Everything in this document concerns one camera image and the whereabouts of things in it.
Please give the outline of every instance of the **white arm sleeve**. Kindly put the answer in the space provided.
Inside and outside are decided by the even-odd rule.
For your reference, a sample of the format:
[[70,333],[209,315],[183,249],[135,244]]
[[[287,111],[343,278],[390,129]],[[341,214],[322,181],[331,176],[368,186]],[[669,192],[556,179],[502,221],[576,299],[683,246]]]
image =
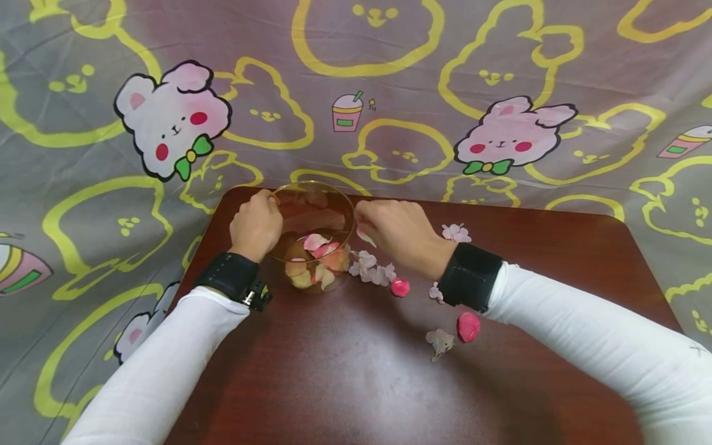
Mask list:
[[111,376],[62,444],[162,444],[213,352],[249,313],[212,290],[193,289]]
[[485,316],[518,326],[620,394],[646,444],[712,444],[712,354],[697,342],[507,263]]

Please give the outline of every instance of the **glass bowl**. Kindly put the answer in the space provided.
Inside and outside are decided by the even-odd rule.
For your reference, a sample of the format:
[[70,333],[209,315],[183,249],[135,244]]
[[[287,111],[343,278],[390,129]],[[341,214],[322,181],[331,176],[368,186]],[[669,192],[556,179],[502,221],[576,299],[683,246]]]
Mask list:
[[270,255],[288,282],[306,293],[338,286],[350,265],[349,240],[356,225],[351,199],[319,181],[287,184],[275,190],[274,197],[284,226]]

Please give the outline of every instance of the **green bow tie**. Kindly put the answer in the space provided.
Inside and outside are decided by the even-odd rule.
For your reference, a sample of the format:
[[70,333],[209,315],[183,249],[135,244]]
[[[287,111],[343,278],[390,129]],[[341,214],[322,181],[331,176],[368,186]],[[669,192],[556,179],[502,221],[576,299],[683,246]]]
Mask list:
[[190,178],[190,164],[195,162],[198,156],[205,156],[213,151],[213,142],[208,138],[207,135],[200,135],[195,142],[193,142],[193,148],[188,150],[182,158],[176,161],[176,172],[180,179],[187,181]]
[[465,167],[463,173],[475,174],[477,172],[492,172],[492,174],[501,176],[502,174],[507,174],[509,172],[509,168],[513,163],[514,159],[505,159],[503,161],[495,162],[494,164],[492,162],[472,161],[467,164],[467,167]]

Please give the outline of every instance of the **fabric backdrop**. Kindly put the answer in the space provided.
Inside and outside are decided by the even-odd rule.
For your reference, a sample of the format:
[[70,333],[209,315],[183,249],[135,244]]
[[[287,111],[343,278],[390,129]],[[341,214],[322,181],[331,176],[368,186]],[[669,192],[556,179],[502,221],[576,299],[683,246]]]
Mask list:
[[712,347],[710,17],[702,0],[6,0],[3,443],[60,440],[239,185],[610,215]]

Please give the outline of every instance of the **black wrist strap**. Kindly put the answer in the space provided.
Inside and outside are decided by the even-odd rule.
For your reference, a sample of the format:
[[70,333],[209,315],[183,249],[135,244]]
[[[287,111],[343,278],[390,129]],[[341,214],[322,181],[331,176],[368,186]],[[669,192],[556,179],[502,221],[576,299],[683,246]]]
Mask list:
[[467,243],[455,248],[438,289],[450,306],[463,304],[485,313],[502,258]]
[[259,266],[237,253],[221,253],[205,268],[195,286],[209,286],[232,301],[259,312],[267,306],[272,294],[257,277]]

